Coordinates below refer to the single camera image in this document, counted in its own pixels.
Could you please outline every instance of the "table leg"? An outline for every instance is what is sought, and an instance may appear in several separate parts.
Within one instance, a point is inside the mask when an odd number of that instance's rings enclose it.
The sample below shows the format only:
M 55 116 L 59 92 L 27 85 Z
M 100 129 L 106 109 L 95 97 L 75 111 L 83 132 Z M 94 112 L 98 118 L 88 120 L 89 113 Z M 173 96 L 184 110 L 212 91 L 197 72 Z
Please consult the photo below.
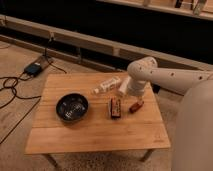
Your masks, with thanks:
M 144 156 L 141 158 L 141 162 L 146 162 L 146 160 L 152 155 L 153 153 L 153 149 L 149 149 L 146 151 L 146 153 L 144 154 Z
M 55 167 L 58 167 L 58 163 L 50 154 L 43 154 L 43 156 Z

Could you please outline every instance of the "bottle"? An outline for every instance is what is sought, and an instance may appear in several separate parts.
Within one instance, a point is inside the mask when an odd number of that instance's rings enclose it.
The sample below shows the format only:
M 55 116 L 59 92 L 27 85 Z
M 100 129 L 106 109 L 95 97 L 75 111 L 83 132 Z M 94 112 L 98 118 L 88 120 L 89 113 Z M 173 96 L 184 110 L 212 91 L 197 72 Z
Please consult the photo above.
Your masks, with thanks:
M 97 88 L 94 89 L 95 94 L 105 93 L 110 91 L 121 84 L 121 79 L 118 76 L 112 77 L 104 82 L 102 82 Z

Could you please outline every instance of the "black bowl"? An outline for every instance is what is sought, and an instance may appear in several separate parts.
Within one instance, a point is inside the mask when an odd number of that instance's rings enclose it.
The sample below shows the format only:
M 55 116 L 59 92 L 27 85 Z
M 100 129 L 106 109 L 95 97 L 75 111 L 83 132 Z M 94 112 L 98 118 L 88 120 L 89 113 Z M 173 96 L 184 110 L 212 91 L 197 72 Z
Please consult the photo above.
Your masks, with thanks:
M 82 119 L 87 109 L 87 99 L 77 93 L 62 97 L 56 106 L 59 118 L 65 122 L 75 122 Z

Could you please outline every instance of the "electrical cord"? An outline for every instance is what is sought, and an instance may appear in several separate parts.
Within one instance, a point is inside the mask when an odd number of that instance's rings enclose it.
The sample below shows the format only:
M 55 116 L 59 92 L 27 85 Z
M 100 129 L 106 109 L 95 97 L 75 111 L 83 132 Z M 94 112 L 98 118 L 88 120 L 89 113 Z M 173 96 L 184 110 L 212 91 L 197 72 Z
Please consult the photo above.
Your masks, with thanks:
M 26 118 L 26 116 L 36 107 L 36 105 L 40 102 L 41 98 L 39 98 L 34 105 L 24 114 L 24 116 L 15 124 L 15 126 L 8 132 L 8 134 L 0 140 L 0 145 L 10 136 L 10 134 L 17 128 L 17 126 Z
M 50 57 L 47 55 L 47 49 L 48 49 L 48 45 L 49 45 L 51 42 L 52 42 L 52 39 L 49 39 L 49 41 L 47 42 L 47 45 L 46 45 L 45 48 L 44 48 L 44 54 L 43 54 L 43 55 L 44 55 L 44 57 L 45 57 L 45 60 L 46 60 L 47 63 L 48 63 L 49 65 L 51 65 L 52 67 L 54 67 L 54 68 L 56 68 L 56 69 L 62 71 L 63 73 L 67 74 L 67 71 L 65 71 L 64 69 L 62 69 L 62 68 L 60 68 L 60 67 L 57 67 L 57 66 L 53 65 L 53 64 L 49 61 L 48 58 L 50 58 Z
M 12 94 L 13 94 L 12 98 L 8 102 L 6 102 L 2 106 L 0 106 L 0 109 L 3 109 L 6 106 L 8 106 L 10 103 L 13 102 L 13 100 L 15 98 L 18 98 L 18 99 L 21 99 L 21 100 L 31 100 L 31 99 L 37 99 L 37 98 L 41 97 L 41 96 L 21 97 L 21 96 L 18 95 L 16 86 L 18 85 L 19 81 L 28 81 L 32 78 L 32 77 L 22 78 L 23 75 L 24 75 L 24 73 L 22 73 L 19 77 L 0 77 L 0 80 L 4 79 L 3 87 L 0 89 L 0 92 L 3 91 L 3 90 L 6 90 L 6 89 L 10 89 Z

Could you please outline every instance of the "wood grain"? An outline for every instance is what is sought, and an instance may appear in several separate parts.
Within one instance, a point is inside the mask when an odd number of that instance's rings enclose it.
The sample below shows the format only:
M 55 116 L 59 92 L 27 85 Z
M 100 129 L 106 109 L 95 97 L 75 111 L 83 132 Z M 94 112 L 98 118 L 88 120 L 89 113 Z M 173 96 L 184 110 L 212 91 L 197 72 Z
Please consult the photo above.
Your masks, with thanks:
M 126 73 L 91 73 L 50 75 L 45 84 L 33 128 L 26 146 L 27 154 L 112 151 L 168 148 L 170 142 L 150 85 L 145 88 L 145 104 L 135 114 L 128 108 L 134 97 L 122 99 L 122 117 L 111 120 L 107 103 L 116 90 L 94 95 L 92 90 L 102 81 Z M 89 101 L 86 116 L 73 125 L 63 123 L 56 115 L 58 100 L 69 93 L 80 93 Z

